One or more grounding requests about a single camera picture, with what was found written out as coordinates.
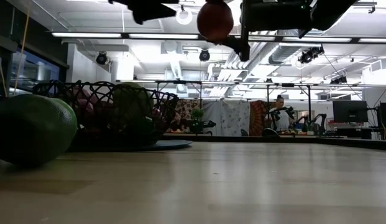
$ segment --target spotlight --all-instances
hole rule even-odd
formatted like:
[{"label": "spotlight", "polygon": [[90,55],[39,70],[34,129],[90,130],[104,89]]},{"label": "spotlight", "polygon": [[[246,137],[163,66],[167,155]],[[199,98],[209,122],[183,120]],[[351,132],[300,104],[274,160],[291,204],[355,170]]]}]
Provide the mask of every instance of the spotlight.
[{"label": "spotlight", "polygon": [[321,47],[312,47],[309,50],[303,51],[302,55],[299,57],[298,61],[302,64],[310,63],[314,59],[318,58],[319,55],[324,53],[323,46]]},{"label": "spotlight", "polygon": [[96,58],[96,62],[99,65],[106,65],[109,62],[109,59],[107,58],[107,52],[99,52],[99,55]]},{"label": "spotlight", "polygon": [[347,83],[346,76],[341,76],[341,77],[338,77],[334,80],[331,80],[331,82],[329,84],[342,84],[342,83]]},{"label": "spotlight", "polygon": [[202,49],[200,53],[200,61],[207,62],[211,58],[211,55],[208,52],[208,49]]}]

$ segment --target patterned curtain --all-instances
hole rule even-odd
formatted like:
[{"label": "patterned curtain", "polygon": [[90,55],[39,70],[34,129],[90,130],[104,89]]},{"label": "patterned curtain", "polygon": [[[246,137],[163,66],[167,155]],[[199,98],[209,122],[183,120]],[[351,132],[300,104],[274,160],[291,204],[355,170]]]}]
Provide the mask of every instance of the patterned curtain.
[{"label": "patterned curtain", "polygon": [[221,136],[221,119],[220,119],[220,107],[221,104],[219,100],[203,100],[203,110],[204,116],[203,121],[212,121],[216,123],[216,126],[213,128],[205,128],[204,132],[211,131],[212,136]]},{"label": "patterned curtain", "polygon": [[241,136],[241,130],[249,132],[250,103],[247,101],[221,100],[221,135]]},{"label": "patterned curtain", "polygon": [[[274,102],[270,102],[270,109],[275,107]],[[249,136],[262,136],[263,130],[271,126],[271,122],[266,120],[267,102],[261,100],[250,103],[250,124]]]},{"label": "patterned curtain", "polygon": [[191,111],[200,108],[200,100],[180,99],[176,105],[175,111],[184,119],[191,120]]}]

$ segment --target wooden table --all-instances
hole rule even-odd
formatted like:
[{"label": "wooden table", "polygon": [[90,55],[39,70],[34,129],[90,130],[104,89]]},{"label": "wooden table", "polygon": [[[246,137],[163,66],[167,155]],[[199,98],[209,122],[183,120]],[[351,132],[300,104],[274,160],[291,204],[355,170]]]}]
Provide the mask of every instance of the wooden table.
[{"label": "wooden table", "polygon": [[0,162],[0,224],[386,223],[386,152],[208,143]]},{"label": "wooden table", "polygon": [[165,133],[164,136],[211,136],[211,134],[194,134],[194,133]]}]

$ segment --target computer monitor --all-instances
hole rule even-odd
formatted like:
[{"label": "computer monitor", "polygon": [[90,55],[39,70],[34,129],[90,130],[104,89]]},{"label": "computer monitor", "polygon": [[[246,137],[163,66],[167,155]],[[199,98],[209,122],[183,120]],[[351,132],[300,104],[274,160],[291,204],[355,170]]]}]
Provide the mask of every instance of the computer monitor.
[{"label": "computer monitor", "polygon": [[340,123],[368,122],[367,102],[354,100],[333,101],[334,121]]}]

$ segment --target wire fruit basket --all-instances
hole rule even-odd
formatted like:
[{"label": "wire fruit basket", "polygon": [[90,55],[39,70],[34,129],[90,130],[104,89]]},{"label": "wire fruit basket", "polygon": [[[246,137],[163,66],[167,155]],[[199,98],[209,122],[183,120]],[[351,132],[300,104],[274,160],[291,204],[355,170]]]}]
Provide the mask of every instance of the wire fruit basket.
[{"label": "wire fruit basket", "polygon": [[52,80],[33,87],[33,94],[59,98],[78,120],[73,145],[95,147],[155,144],[175,116],[177,95],[109,82],[62,83]]}]

